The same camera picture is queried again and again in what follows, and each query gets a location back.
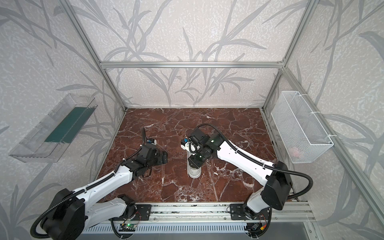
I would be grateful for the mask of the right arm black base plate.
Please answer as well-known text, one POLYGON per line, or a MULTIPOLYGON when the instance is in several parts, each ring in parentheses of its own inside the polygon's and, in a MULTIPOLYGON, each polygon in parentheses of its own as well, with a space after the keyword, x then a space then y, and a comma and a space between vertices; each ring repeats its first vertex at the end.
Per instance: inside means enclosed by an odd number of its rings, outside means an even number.
POLYGON ((253 212, 245 204, 230 204, 228 212, 231 215, 231 220, 261 220, 266 221, 269 219, 271 208, 265 208, 259 213, 253 212))

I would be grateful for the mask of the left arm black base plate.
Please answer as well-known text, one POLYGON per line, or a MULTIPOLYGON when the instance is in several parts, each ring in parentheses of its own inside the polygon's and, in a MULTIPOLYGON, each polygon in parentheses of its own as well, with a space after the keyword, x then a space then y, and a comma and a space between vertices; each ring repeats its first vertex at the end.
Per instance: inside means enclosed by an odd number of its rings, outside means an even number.
POLYGON ((139 204, 134 207, 128 207, 124 214, 116 221, 148 221, 151 214, 152 205, 139 204))

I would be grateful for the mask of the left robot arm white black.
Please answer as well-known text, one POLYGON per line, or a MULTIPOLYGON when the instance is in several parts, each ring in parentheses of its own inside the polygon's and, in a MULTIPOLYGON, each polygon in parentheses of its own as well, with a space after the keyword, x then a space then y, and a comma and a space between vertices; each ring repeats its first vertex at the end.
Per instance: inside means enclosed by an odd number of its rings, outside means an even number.
POLYGON ((152 167, 167 162, 166 151, 154 143, 143 144, 106 176, 82 188, 58 192, 49 208, 32 224, 31 236, 36 239, 75 240, 84 230, 106 220, 133 218, 137 212, 136 202, 127 195, 119 195, 104 203, 100 200, 144 176, 152 167))

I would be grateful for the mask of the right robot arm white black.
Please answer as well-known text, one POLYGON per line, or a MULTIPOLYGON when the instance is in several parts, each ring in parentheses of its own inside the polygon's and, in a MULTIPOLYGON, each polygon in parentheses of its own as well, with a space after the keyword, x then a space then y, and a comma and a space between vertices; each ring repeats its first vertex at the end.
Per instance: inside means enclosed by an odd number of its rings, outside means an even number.
POLYGON ((246 210, 259 213, 268 207, 279 211, 283 209, 292 180, 289 174, 281 172, 288 169, 282 162, 275 165, 262 160, 226 141, 221 134, 209 136, 198 128, 181 140, 181 148, 188 152, 189 177, 200 177, 202 165, 211 157, 218 158, 246 172, 263 186, 247 199, 246 210))

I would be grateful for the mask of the white sneaker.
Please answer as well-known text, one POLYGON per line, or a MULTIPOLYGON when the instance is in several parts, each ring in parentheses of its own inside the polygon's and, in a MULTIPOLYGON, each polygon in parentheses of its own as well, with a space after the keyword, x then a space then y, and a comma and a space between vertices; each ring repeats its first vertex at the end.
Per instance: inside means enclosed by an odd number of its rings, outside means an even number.
POLYGON ((190 165, 189 157, 192 156, 191 153, 187 152, 187 173, 190 178, 197 179, 201 176, 202 169, 201 168, 194 168, 190 165))

